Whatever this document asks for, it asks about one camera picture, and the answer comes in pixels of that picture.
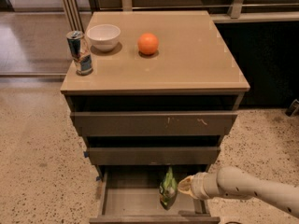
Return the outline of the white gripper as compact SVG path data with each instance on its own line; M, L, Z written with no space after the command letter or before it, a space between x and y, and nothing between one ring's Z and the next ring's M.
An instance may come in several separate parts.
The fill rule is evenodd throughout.
M209 173L197 173L185 177L178 183L178 191L193 196L194 199L207 200L219 195L217 176Z

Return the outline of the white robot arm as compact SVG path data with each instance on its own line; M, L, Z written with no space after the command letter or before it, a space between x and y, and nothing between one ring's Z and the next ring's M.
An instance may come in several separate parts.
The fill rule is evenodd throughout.
M199 172L178 183L178 191L194 199L257 198L294 217L299 217L299 187L263 180L234 167L220 168L217 173Z

